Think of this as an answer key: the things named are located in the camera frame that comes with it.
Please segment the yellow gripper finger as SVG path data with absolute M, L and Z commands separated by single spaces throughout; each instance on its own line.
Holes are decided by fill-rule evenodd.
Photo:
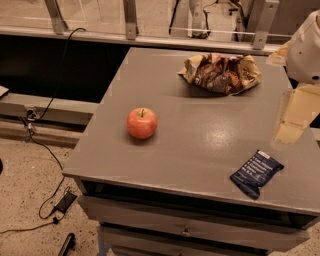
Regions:
M 275 52 L 267 57 L 266 63 L 272 66 L 285 66 L 287 60 L 289 41 L 281 45 Z
M 275 140 L 293 144 L 320 113 L 320 85 L 299 83 L 284 99 Z

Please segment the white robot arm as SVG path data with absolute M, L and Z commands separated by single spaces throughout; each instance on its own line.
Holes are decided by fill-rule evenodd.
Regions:
M 274 135 L 280 143 L 293 144 L 320 113 L 320 10 L 312 12 L 266 63 L 285 67 L 288 77 L 298 83 L 281 99 Z

